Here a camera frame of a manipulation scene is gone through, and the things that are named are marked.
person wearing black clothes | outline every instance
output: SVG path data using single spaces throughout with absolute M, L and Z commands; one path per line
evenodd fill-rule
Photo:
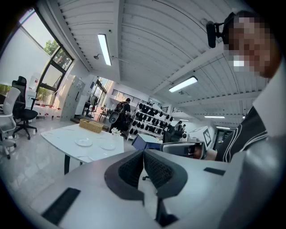
M 229 50 L 261 77 L 285 77 L 284 60 L 274 35 L 270 33 L 269 25 L 258 15 L 246 11 L 230 14 L 225 20 L 222 38 Z M 224 140 L 218 152 L 212 149 L 207 151 L 206 160 L 230 162 L 235 153 L 267 137 L 266 128 L 256 110 L 258 107 L 255 102 L 253 104 L 244 121 Z M 194 158 L 200 155 L 201 149 L 196 148 Z
M 110 127 L 110 130 L 109 130 L 109 133 L 111 133 L 111 130 L 115 127 L 117 128 L 118 130 L 120 131 L 123 131 L 126 129 L 126 126 L 124 125 L 123 122 L 126 122 L 130 116 L 130 112 L 131 112 L 131 109 L 130 109 L 130 99 L 127 98 L 125 100 L 125 102 L 120 102 L 118 105 L 117 105 L 117 108 L 120 107 L 121 109 L 117 109 L 115 110 L 116 112 L 119 112 L 119 117 L 118 119 L 116 120 L 115 123 L 111 124 L 111 127 Z

black table leg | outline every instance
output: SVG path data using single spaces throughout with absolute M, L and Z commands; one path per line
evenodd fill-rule
M 70 156 L 67 154 L 64 155 L 64 174 L 67 174 L 70 170 L 70 159 Z

black window frame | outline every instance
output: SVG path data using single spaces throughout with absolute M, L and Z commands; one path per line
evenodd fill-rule
M 54 102 L 55 102 L 55 97 L 57 95 L 57 92 L 59 90 L 59 87 L 62 83 L 62 80 L 68 70 L 68 68 L 70 67 L 70 65 L 72 64 L 72 62 L 74 61 L 74 59 L 71 57 L 71 55 L 67 52 L 67 50 L 63 47 L 63 45 L 61 44 L 61 42 L 59 42 L 59 40 L 57 39 L 57 37 L 54 35 L 54 33 L 52 32 L 52 30 L 49 28 L 48 24 L 45 22 L 44 18 L 42 17 L 42 15 L 40 14 L 39 12 L 39 9 L 37 7 L 34 7 L 34 10 L 35 10 L 35 13 L 38 15 L 38 17 L 40 18 L 40 20 L 42 21 L 43 25 L 46 27 L 46 29 L 49 31 L 49 33 L 51 34 L 51 36 L 55 39 L 55 41 L 58 43 L 59 47 L 54 51 L 54 53 L 52 54 L 52 56 L 50 57 L 50 60 L 49 62 L 46 64 L 45 68 L 44 68 L 44 71 L 42 72 L 41 74 L 41 77 L 40 77 L 40 80 L 39 80 L 39 83 L 37 85 L 37 90 L 36 90 L 36 97 L 38 95 L 38 91 L 41 88 L 45 88 L 45 89 L 48 89 L 48 90 L 51 90 L 51 91 L 54 91 L 54 95 L 50 101 L 50 104 L 44 104 L 46 106 L 50 106 L 50 105 L 53 105 Z M 53 59 L 54 57 L 58 54 L 58 52 L 60 50 L 63 50 L 65 52 L 65 54 L 68 56 L 68 58 L 71 59 L 71 61 L 69 62 L 68 66 L 67 66 L 67 69 L 63 69 L 60 65 L 58 65 Z M 50 66 L 53 66 L 55 67 L 57 70 L 59 70 L 62 75 L 60 76 L 60 80 L 59 80 L 59 83 L 57 85 L 56 88 L 52 87 L 52 86 L 49 86 L 47 84 L 43 84 L 42 81 L 46 75 L 46 72 L 48 71 L 49 67 Z

black rectangular strip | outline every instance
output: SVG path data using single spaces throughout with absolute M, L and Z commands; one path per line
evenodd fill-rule
M 209 168 L 209 167 L 206 167 L 204 169 L 204 171 L 206 172 L 210 172 L 212 174 L 217 174 L 217 175 L 220 175 L 220 176 L 223 176 L 225 171 L 224 170 L 218 170 L 218 169 L 214 169 L 214 168 Z
M 42 217 L 44 217 L 49 222 L 58 225 L 79 193 L 80 190 L 67 188 L 42 214 Z

